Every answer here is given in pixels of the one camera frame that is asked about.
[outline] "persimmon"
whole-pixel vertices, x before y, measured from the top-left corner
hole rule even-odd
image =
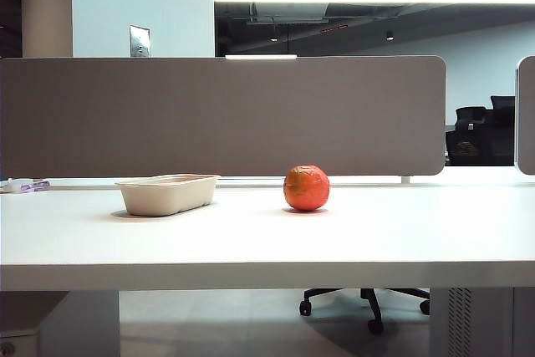
[[[284,197],[291,207],[299,211],[313,211],[327,202],[329,187],[329,179],[319,167],[295,166],[284,179]]]

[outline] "beige tray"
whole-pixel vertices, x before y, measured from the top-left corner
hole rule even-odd
[[[218,175],[166,175],[116,183],[131,215],[162,217],[211,203]]]

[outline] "desk privacy panel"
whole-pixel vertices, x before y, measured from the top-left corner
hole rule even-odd
[[[516,149],[518,169],[535,175],[535,57],[520,61],[517,69]]]
[[[432,175],[433,56],[3,59],[4,177]]]

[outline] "office chair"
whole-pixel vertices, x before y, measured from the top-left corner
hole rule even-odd
[[[480,129],[446,132],[446,149],[452,166],[484,166],[487,164],[480,144]]]
[[[303,301],[299,305],[299,313],[303,316],[308,317],[312,313],[312,304],[309,300],[311,297],[319,296],[320,294],[335,292],[337,290],[342,289],[311,288],[305,291]],[[425,300],[420,303],[420,311],[425,315],[429,315],[429,292],[425,292],[418,288],[389,288],[389,290],[393,290],[398,293],[409,294],[410,296],[425,298]],[[375,291],[372,288],[362,288],[360,289],[360,297],[364,300],[368,300],[369,306],[371,307],[371,310],[374,313],[374,319],[368,321],[368,330],[372,334],[382,334],[385,328],[383,326],[379,303],[377,302],[377,297],[375,297]]]
[[[456,110],[457,120],[483,121],[486,112],[485,106],[466,106]]]
[[[489,166],[514,165],[515,97],[491,96],[492,121],[478,131]]]

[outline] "chair caster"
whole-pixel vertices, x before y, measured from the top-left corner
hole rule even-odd
[[[299,313],[308,317],[312,313],[312,304],[308,300],[303,300],[299,305]]]
[[[368,321],[368,330],[371,334],[382,334],[385,328],[383,327],[383,322],[378,321],[377,319],[371,319]]]
[[[420,303],[420,311],[425,315],[429,315],[429,300]]]

